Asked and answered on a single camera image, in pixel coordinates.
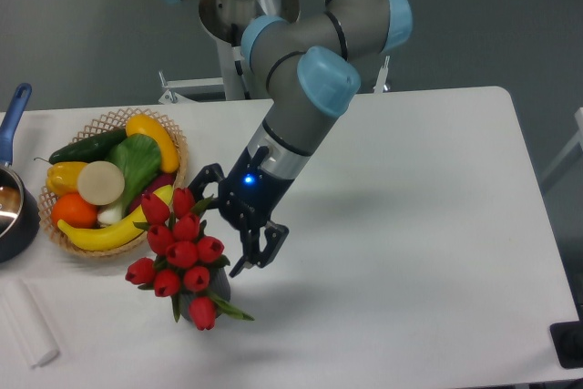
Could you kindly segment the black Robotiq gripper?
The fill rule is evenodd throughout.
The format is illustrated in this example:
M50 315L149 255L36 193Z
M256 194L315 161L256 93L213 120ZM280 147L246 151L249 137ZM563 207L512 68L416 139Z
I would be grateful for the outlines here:
M244 269L271 264L289 235L289 229L271 219L271 214L292 184L290 179L272 176L262 168L269 148L261 146L252 156L244 149L235 165L224 176L218 163L204 166L188 185L195 201L203 200L210 185L218 185L218 195L208 206L217 210L235 229L240 230L242 255L231 269L235 278Z

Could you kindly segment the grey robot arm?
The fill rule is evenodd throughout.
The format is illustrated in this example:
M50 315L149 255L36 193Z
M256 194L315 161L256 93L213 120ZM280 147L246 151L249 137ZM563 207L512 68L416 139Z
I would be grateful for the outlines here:
M199 195L217 184L212 208L242 245L233 274L269 265L285 241L288 229L272 212L358 92L353 61L385 54L411 35L407 0L324 3L322 14L301 20L285 13L284 0L215 0L204 20L272 100L231 171L208 165L189 186Z

